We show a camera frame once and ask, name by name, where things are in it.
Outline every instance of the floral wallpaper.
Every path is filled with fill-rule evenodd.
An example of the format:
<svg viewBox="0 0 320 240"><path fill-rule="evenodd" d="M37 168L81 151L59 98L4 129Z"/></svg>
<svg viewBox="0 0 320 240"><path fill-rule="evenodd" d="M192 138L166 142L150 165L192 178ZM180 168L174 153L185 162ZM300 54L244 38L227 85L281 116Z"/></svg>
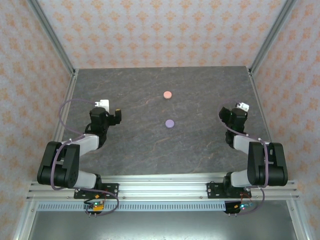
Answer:
<svg viewBox="0 0 320 240"><path fill-rule="evenodd" d="M70 75L26 0L0 1L0 233L12 239Z"/></svg>
<svg viewBox="0 0 320 240"><path fill-rule="evenodd" d="M299 0L254 75L274 140L320 236L320 5Z"/></svg>
<svg viewBox="0 0 320 240"><path fill-rule="evenodd" d="M285 0L39 0L75 68L250 66Z"/></svg>

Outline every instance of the marble surface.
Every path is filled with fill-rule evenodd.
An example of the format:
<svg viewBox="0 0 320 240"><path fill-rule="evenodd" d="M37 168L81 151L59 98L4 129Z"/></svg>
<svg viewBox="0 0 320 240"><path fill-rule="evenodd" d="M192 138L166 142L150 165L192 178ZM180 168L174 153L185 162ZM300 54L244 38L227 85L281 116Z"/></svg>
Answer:
<svg viewBox="0 0 320 240"><path fill-rule="evenodd" d="M165 91L172 92L164 99ZM80 158L80 169L101 175L241 171L247 156L225 143L217 107L236 99L250 105L245 131L268 139L244 66L81 69L73 98L110 100L122 110L104 146ZM90 104L73 102L67 125L84 131ZM173 128L165 122L172 119ZM75 137L64 133L64 139Z"/></svg>

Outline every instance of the pink disc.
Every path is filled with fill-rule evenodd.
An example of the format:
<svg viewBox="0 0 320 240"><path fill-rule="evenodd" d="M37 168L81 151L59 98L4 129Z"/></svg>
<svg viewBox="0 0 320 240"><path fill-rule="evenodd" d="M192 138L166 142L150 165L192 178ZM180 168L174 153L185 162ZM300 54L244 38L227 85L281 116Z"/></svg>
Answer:
<svg viewBox="0 0 320 240"><path fill-rule="evenodd" d="M165 99L170 99L172 97L172 93L170 91L165 91L163 96Z"/></svg>

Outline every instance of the patterned wallpaper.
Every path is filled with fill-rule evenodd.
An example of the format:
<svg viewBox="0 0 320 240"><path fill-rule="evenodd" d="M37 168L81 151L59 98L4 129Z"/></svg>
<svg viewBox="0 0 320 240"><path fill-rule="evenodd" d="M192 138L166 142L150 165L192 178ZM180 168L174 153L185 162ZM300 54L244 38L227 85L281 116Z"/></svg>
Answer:
<svg viewBox="0 0 320 240"><path fill-rule="evenodd" d="M320 236L320 5L299 0L254 76L274 140Z"/></svg>
<svg viewBox="0 0 320 240"><path fill-rule="evenodd" d="M12 239L70 76L26 0L0 1L0 239Z"/></svg>
<svg viewBox="0 0 320 240"><path fill-rule="evenodd" d="M39 0L75 68L250 66L285 0Z"/></svg>

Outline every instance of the purple disc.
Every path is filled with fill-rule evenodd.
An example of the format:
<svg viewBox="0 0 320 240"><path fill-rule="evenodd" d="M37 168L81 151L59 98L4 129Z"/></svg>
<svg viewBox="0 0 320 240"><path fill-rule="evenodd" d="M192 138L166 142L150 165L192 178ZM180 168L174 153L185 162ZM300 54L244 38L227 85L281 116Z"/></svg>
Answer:
<svg viewBox="0 0 320 240"><path fill-rule="evenodd" d="M168 129L173 128L174 125L175 125L175 122L174 122L173 120L171 120L171 119L165 121L165 126L166 126Z"/></svg>

